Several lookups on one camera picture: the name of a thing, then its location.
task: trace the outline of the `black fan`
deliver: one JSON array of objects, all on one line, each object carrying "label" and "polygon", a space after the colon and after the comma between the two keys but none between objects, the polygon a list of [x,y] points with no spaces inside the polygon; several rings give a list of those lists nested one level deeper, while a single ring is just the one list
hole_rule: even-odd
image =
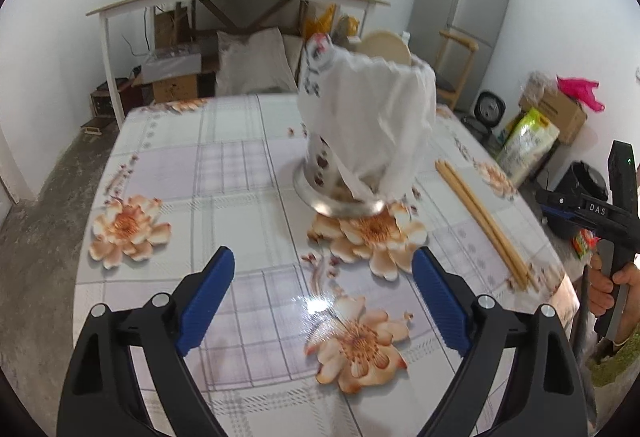
[{"label": "black fan", "polygon": [[491,129],[502,119],[505,108],[504,101],[500,97],[488,90],[483,90],[476,100],[474,115],[465,115],[461,121],[478,142],[484,143],[491,136]]}]

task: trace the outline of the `black bucket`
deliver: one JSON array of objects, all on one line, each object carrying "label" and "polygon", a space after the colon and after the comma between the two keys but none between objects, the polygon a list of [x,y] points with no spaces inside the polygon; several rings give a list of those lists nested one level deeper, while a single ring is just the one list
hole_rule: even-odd
[{"label": "black bucket", "polygon": [[[569,165],[554,191],[567,195],[589,195],[598,200],[607,200],[609,197],[607,183],[602,175],[583,161],[574,161]],[[580,227],[559,216],[550,214],[546,220],[549,229],[563,240],[571,240],[580,230]]]}]

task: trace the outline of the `human finger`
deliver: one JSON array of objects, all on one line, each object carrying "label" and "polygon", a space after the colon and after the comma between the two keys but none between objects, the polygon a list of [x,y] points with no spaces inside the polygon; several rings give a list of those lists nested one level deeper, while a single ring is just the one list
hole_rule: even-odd
[{"label": "human finger", "polygon": [[593,303],[593,302],[589,302],[589,310],[593,313],[594,316],[599,317],[602,316],[605,312],[607,312],[606,309],[603,309],[602,307],[600,307],[599,305]]},{"label": "human finger", "polygon": [[589,282],[594,289],[602,292],[611,292],[613,290],[613,282],[604,276],[601,271],[591,269],[589,271]]},{"label": "human finger", "polygon": [[589,266],[592,269],[596,269],[598,271],[602,269],[602,258],[598,253],[593,253],[593,255],[591,255],[591,263],[589,264]]},{"label": "human finger", "polygon": [[631,287],[640,285],[640,269],[632,262],[627,263],[620,271],[612,276],[613,282],[621,285],[628,283]]},{"label": "human finger", "polygon": [[589,301],[599,305],[605,310],[612,308],[612,306],[615,304],[612,295],[602,292],[593,287],[589,287]]}]

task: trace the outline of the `floral tablecloth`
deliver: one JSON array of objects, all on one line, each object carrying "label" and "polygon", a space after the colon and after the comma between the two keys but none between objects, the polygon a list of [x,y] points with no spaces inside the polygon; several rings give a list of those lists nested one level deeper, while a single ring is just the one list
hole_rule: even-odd
[{"label": "floral tablecloth", "polygon": [[[130,112],[82,243],[74,339],[95,303],[112,310],[141,306],[157,292],[171,292],[226,245],[236,258],[234,281],[201,347],[185,359],[226,432],[414,437],[460,357],[444,345],[402,254],[389,246],[380,256],[362,226],[325,222],[297,196],[292,173],[305,147],[295,95]],[[476,294],[530,312],[552,302],[569,319],[577,299],[542,228],[447,109],[438,109],[427,152],[412,189],[387,214],[398,226],[401,219],[411,226],[408,232],[427,232],[443,267]],[[438,159],[449,160],[491,211],[530,265],[538,292],[517,289],[436,172]],[[318,319],[329,303],[339,327]],[[170,433],[142,350],[132,354],[152,420]],[[479,432],[494,419],[512,358],[504,353]]]}]

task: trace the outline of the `hand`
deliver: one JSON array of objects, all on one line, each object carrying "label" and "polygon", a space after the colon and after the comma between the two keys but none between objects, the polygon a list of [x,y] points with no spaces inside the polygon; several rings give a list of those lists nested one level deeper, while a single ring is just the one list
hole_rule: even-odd
[{"label": "hand", "polygon": [[589,310],[595,316],[602,316],[613,307],[615,302],[610,292],[613,290],[614,283],[629,285],[625,311],[620,318],[620,327],[615,341],[620,343],[631,335],[640,322],[640,269],[633,262],[629,262],[612,276],[613,281],[604,276],[601,269],[602,259],[600,255],[594,253],[589,269]]}]

